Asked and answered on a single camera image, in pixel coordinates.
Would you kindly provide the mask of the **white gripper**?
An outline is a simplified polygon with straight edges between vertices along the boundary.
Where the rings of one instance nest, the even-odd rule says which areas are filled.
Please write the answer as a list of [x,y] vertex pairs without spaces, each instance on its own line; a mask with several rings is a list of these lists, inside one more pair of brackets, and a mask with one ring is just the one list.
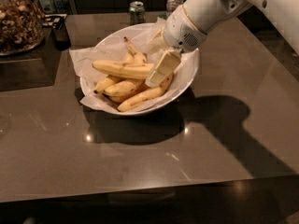
[[[173,47],[182,53],[193,52],[206,40],[206,34],[190,21],[183,6],[178,6],[167,18],[164,28],[159,29],[146,46],[148,54]],[[159,61],[150,70],[146,79],[149,87],[159,86],[181,63],[181,54],[165,50]]]

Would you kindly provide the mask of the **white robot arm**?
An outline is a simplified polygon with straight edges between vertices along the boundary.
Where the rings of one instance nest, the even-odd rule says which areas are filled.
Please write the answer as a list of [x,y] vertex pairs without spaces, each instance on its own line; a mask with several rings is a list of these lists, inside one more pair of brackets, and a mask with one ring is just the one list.
[[146,84],[156,87],[177,68],[182,53],[199,48],[220,22],[257,7],[299,53],[299,0],[186,0],[167,18],[147,53],[159,53]]

